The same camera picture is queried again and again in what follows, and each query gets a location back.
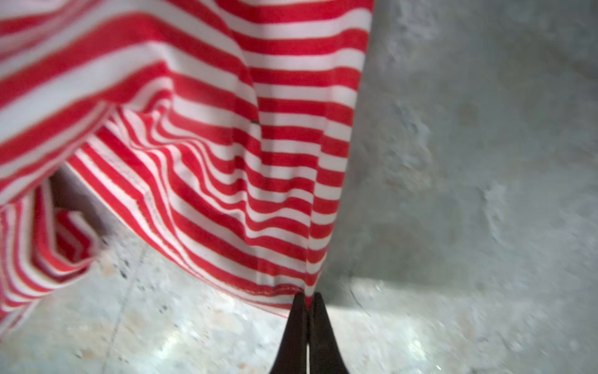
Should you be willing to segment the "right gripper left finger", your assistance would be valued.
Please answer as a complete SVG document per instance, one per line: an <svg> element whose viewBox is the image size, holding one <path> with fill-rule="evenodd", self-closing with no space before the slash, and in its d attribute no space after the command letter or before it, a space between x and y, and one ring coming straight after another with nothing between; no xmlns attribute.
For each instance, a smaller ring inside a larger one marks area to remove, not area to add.
<svg viewBox="0 0 598 374"><path fill-rule="evenodd" d="M305 295L296 294L270 374L306 374L308 309Z"/></svg>

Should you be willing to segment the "red white striped tank top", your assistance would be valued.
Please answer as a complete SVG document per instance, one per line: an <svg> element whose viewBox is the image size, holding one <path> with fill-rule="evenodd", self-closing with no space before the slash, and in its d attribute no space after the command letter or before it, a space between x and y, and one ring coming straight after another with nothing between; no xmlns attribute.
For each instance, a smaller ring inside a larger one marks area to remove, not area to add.
<svg viewBox="0 0 598 374"><path fill-rule="evenodd" d="M75 176L151 247L265 309L312 299L371 1L4 1L1 332L82 277Z"/></svg>

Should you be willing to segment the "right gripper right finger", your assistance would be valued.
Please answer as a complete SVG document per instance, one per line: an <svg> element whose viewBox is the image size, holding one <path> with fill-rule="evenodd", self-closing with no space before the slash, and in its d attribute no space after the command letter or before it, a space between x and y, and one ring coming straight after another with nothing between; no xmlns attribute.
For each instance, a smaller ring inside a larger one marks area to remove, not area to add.
<svg viewBox="0 0 598 374"><path fill-rule="evenodd" d="M311 374L348 374L339 351L325 302L320 293L309 310L309 369Z"/></svg>

